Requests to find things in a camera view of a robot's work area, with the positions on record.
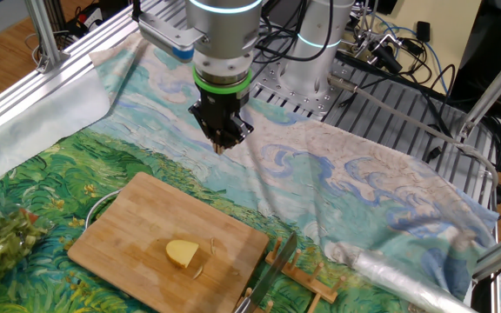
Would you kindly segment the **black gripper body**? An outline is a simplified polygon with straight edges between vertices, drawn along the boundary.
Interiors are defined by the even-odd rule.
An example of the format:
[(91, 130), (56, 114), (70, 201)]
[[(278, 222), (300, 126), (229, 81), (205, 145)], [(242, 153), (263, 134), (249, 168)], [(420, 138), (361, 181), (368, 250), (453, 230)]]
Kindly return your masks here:
[(215, 142), (220, 142), (221, 120), (225, 117), (240, 117), (240, 110), (249, 102), (249, 95), (238, 97), (237, 93), (202, 93), (200, 114), (211, 128)]

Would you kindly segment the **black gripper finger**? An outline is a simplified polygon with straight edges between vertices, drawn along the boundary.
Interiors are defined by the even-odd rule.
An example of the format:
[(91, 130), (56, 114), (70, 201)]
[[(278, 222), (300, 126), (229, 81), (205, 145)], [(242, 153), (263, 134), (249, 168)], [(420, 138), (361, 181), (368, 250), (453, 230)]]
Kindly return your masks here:
[(221, 120), (220, 153), (240, 144), (253, 130), (253, 126), (239, 117), (225, 117)]
[(212, 143), (212, 148), (214, 152), (218, 155), (221, 154), (221, 147), (213, 140), (213, 137), (211, 135), (211, 128), (210, 126), (204, 121), (204, 118), (200, 114), (200, 109), (201, 109), (201, 103), (194, 103), (191, 105), (188, 109), (188, 111), (196, 118), (201, 130), (205, 134), (205, 136), (211, 141)]

